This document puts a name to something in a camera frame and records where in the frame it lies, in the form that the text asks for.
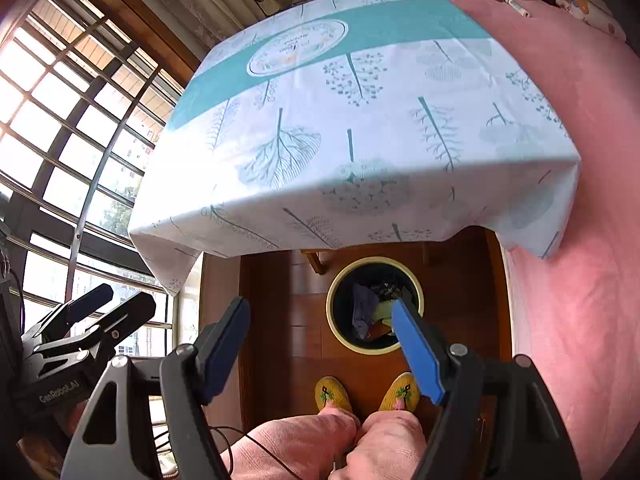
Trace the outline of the orange snack bag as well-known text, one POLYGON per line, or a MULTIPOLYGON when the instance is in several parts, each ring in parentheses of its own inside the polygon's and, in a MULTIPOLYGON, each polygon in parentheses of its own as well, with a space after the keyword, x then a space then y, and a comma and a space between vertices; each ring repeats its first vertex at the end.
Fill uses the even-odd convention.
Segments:
POLYGON ((374 341, 385 336, 393 336, 393 327, 384 320, 375 322, 369 326, 366 341, 374 341))

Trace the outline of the light green snack packet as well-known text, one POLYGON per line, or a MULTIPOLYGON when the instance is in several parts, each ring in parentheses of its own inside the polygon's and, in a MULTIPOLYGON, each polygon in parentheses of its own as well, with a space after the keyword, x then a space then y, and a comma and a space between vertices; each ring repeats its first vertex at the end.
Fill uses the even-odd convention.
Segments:
POLYGON ((393 299, 380 302, 372 313, 372 323, 382 323, 388 327, 392 327, 392 309, 394 303, 395 300, 393 299))

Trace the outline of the purple plastic bag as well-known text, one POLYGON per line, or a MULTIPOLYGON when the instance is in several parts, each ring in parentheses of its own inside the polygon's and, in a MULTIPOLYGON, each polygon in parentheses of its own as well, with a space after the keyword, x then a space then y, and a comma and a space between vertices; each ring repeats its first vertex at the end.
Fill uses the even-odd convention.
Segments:
POLYGON ((380 303, 380 300, 371 289, 355 284, 352 286, 352 301, 354 302, 352 327, 354 328, 355 336, 360 340, 365 340, 369 326, 372 324, 372 313, 380 303))

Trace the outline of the round yellow-rimmed trash bin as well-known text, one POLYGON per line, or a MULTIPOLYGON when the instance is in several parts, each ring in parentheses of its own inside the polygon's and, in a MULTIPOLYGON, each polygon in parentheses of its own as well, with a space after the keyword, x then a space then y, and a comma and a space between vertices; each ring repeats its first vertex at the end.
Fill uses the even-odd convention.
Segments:
POLYGON ((337 341, 363 356, 399 349, 393 329, 393 303, 422 314, 424 292, 404 264, 386 257, 361 258, 338 272, 326 295, 326 320, 337 341))

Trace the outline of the right yellow slipper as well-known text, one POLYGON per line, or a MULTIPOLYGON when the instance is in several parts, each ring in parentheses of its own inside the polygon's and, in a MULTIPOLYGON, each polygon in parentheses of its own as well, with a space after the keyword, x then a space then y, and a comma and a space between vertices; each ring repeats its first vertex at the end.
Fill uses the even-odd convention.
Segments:
POLYGON ((420 389, 411 372, 403 372, 397 376, 378 408, 385 411, 407 411, 414 413, 420 402, 420 389))

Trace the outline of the yellow slipper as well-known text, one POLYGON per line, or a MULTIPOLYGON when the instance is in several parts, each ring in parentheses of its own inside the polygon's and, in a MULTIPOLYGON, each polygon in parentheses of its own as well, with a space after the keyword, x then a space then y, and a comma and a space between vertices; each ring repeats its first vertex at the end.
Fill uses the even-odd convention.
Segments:
POLYGON ((333 376, 324 376, 318 380, 314 387, 314 400, 319 411, 324 408, 339 408, 352 412, 352 404, 345 387, 333 376))
POLYGON ((407 411, 414 413, 420 402, 420 389, 411 372, 403 372, 397 376, 378 408, 385 411, 407 411))

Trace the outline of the left yellow slipper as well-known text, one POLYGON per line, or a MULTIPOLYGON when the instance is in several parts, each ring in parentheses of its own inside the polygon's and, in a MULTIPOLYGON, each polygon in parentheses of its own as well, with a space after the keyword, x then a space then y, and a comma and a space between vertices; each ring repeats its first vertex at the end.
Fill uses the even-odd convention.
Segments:
POLYGON ((318 380, 314 387, 314 400, 319 411, 324 408, 339 408, 352 412, 352 404, 345 387, 333 376, 324 376, 318 380))

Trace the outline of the left pink trouser leg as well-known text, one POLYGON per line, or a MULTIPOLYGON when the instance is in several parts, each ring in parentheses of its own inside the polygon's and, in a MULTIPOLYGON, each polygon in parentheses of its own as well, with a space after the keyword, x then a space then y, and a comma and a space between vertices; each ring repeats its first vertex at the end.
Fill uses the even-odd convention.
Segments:
POLYGON ((314 415, 265 422, 220 457, 233 479, 326 479, 359 429, 354 414, 328 406, 314 415))

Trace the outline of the white teal leaf tablecloth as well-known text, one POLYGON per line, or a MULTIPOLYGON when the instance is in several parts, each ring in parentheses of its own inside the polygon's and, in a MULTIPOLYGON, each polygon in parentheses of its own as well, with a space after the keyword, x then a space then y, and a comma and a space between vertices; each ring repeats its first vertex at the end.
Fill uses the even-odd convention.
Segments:
POLYGON ((128 233, 175 294, 219 258, 441 242, 558 248, 580 157, 518 61, 448 0, 316 0, 209 52, 128 233))

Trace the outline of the white pen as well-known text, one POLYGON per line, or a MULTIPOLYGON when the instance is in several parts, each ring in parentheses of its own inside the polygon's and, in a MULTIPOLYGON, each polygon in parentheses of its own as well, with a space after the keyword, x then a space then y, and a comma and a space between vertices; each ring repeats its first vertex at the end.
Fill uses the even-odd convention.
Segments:
POLYGON ((513 10, 518 12, 518 14, 520 14, 523 18, 529 18, 530 17, 530 13, 524 8, 524 6, 521 6, 515 0, 503 0, 503 1, 508 6, 510 6, 513 10))

